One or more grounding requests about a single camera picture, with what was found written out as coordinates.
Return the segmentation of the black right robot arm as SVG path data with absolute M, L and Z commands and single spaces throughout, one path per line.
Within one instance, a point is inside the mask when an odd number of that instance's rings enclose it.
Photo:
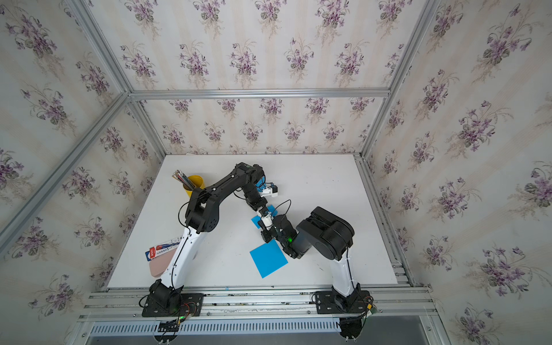
M 262 238 L 268 243 L 277 241 L 284 253 L 293 259 L 302 258 L 310 249 L 331 261 L 332 288 L 341 298 L 355 292 L 349 263 L 354 229 L 344 219 L 318 206 L 310 215 L 293 226 L 285 214 L 275 216 L 266 206 L 257 211 Z

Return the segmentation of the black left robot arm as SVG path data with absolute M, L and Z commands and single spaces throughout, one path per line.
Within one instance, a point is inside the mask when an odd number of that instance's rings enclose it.
M 160 297 L 162 294 L 172 295 L 181 291 L 199 245 L 219 223 L 221 203 L 236 190 L 244 192 L 247 205 L 261 218 L 262 229 L 273 225 L 273 215 L 267 208 L 267 200 L 257 190 L 257 184 L 264 174 L 260 165 L 240 162 L 214 185 L 194 189 L 185 212 L 183 238 L 167 270 L 150 286 L 153 295 Z

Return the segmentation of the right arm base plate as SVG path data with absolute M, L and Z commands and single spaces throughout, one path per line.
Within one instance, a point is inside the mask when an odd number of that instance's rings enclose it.
M 374 308 L 374 298 L 367 290 L 354 290 L 343 297 L 335 290 L 317 291 L 313 294 L 317 314 L 364 314 Z

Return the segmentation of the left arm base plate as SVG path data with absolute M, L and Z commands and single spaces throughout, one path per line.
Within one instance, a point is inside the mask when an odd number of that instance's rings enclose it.
M 205 295 L 202 293 L 181 293 L 161 301 L 149 294 L 142 307 L 143 318 L 178 316 L 199 316 Z

